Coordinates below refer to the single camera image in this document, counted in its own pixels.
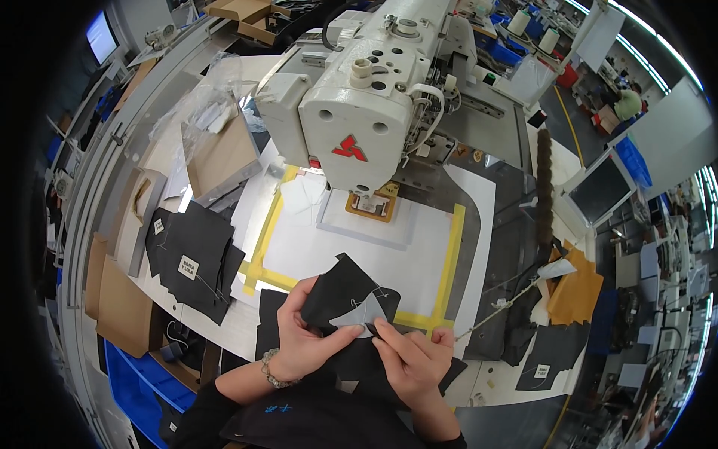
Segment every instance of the computer screen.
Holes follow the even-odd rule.
[[[621,171],[609,156],[569,193],[569,197],[592,225],[629,192]]]
[[[100,65],[102,65],[117,48],[117,41],[110,30],[110,25],[107,23],[107,16],[105,16],[104,11],[101,11],[95,20],[92,21],[85,36],[87,36],[92,52],[95,54],[95,59]]]

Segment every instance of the clothing label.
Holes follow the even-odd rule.
[[[537,379],[545,379],[549,375],[549,368],[551,368],[551,365],[538,365],[536,367],[536,373],[533,377]]]
[[[162,219],[158,218],[157,221],[154,222],[154,235],[157,235],[164,231],[164,226],[162,225]]]
[[[182,259],[180,259],[179,261],[179,267],[177,268],[177,271],[189,277],[191,280],[195,280],[195,277],[197,276],[197,270],[199,269],[200,265],[197,262],[193,261],[187,256],[182,256]]]

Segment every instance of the brown fur strip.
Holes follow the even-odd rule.
[[[536,205],[536,243],[538,244],[538,265],[544,265],[549,261],[551,254],[551,239],[554,237],[554,230],[551,227],[554,222],[554,214],[551,208],[554,204],[551,184],[551,133],[547,129],[538,131],[538,151],[536,154],[536,194],[538,204]]]

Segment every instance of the green shirt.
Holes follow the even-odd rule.
[[[640,95],[636,91],[621,91],[621,99],[616,102],[613,110],[616,111],[619,120],[626,121],[638,114],[642,105]]]

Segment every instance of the monitor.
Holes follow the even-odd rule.
[[[112,52],[118,47],[117,40],[114,34],[112,34],[104,11],[101,11],[92,23],[90,23],[85,36],[88,38],[90,48],[92,48],[92,52],[99,65],[104,64],[107,58],[110,57]]]
[[[636,184],[615,149],[558,186],[554,211],[577,238],[608,220],[636,191]]]

